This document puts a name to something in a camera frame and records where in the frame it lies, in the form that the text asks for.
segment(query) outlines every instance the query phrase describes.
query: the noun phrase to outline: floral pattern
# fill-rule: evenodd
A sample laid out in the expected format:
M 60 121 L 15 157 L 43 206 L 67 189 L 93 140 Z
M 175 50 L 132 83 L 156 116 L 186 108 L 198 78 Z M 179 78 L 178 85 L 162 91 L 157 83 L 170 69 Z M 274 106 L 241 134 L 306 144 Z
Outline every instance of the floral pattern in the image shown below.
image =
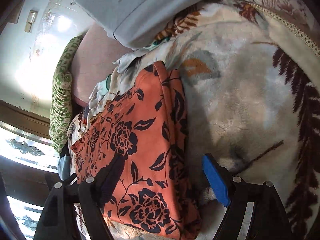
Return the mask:
M 114 154 L 122 154 L 124 172 L 103 215 L 164 237 L 193 240 L 201 220 L 185 170 L 187 134 L 179 72 L 156 62 L 139 73 L 130 90 L 117 93 L 72 145 L 78 180 L 96 176 Z
M 139 191 L 139 202 L 130 212 L 130 219 L 150 233 L 160 233 L 160 227 L 170 222 L 170 212 L 161 193 L 144 188 Z
M 120 153 L 127 160 L 128 155 L 137 152 L 138 138 L 132 132 L 132 122 L 119 122 L 112 134 L 110 147 L 115 153 Z

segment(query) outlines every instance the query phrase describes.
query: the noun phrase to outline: gray cloth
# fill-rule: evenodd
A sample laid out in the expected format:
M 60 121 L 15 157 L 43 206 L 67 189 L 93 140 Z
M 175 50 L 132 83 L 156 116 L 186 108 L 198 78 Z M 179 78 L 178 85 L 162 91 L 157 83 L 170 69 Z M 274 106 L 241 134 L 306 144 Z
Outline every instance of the gray cloth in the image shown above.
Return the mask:
M 70 177 L 70 156 L 64 155 L 58 161 L 58 174 L 61 180 Z
M 201 0 L 74 0 L 122 45 L 152 43 L 175 14 Z

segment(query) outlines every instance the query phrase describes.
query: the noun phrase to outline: blue gripper pad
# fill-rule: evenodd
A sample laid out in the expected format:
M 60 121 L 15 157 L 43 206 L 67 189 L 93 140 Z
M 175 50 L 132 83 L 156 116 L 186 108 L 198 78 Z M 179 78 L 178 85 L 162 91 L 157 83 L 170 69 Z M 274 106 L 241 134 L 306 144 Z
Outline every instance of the blue gripper pad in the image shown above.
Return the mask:
M 211 163 L 207 156 L 203 156 L 202 158 L 202 169 L 217 197 L 218 202 L 222 203 L 225 207 L 228 207 L 231 203 L 228 197 L 228 188 L 224 184 L 216 167 Z

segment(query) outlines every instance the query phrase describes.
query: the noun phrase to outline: silver screw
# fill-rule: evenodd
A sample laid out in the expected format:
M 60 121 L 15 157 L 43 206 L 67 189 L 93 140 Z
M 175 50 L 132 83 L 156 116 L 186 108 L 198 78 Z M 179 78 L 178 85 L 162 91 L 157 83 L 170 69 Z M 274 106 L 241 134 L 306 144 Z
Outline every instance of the silver screw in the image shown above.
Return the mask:
M 241 178 L 240 177 L 238 177 L 238 176 L 235 176 L 235 177 L 233 177 L 233 179 L 232 179 L 234 182 L 236 182 L 236 183 L 239 183 L 239 182 L 241 182 Z
M 273 186 L 273 183 L 272 183 L 270 180 L 268 180 L 268 181 L 266 181 L 266 185 L 267 185 L 268 187 L 272 187 L 272 186 Z
M 85 179 L 85 182 L 86 182 L 86 183 L 92 183 L 92 182 L 94 182 L 94 177 L 87 177 L 87 178 Z
M 54 184 L 55 188 L 61 188 L 62 187 L 62 183 L 61 182 L 57 182 L 56 184 Z

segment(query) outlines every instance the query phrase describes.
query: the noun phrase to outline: pink pillow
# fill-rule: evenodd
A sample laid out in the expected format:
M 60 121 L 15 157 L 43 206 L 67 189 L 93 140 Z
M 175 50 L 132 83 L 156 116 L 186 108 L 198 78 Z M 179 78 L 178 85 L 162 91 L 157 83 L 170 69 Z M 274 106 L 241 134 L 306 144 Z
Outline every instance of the pink pillow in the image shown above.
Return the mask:
M 113 72 L 113 61 L 132 52 L 117 40 L 109 38 L 105 30 L 93 24 L 84 36 L 71 64 L 72 96 L 80 106 L 86 107 L 95 85 Z

